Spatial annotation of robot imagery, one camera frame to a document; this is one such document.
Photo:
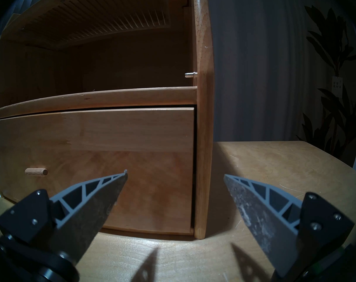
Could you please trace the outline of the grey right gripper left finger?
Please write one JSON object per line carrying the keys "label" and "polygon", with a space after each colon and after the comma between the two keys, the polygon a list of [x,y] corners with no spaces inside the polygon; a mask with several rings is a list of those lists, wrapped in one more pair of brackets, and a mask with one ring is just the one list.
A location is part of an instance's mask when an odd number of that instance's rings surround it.
{"label": "grey right gripper left finger", "polygon": [[49,197],[37,189],[0,215],[3,236],[22,247],[78,263],[103,227],[128,171],[83,181]]}

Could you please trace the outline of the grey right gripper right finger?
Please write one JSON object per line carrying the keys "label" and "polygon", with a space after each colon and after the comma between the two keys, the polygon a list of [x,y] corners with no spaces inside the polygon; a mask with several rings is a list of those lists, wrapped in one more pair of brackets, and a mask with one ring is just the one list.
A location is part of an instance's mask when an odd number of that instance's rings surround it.
{"label": "grey right gripper right finger", "polygon": [[225,174],[243,221],[275,271],[272,278],[335,278],[354,252],[344,247],[354,222],[327,200],[303,201],[270,184]]}

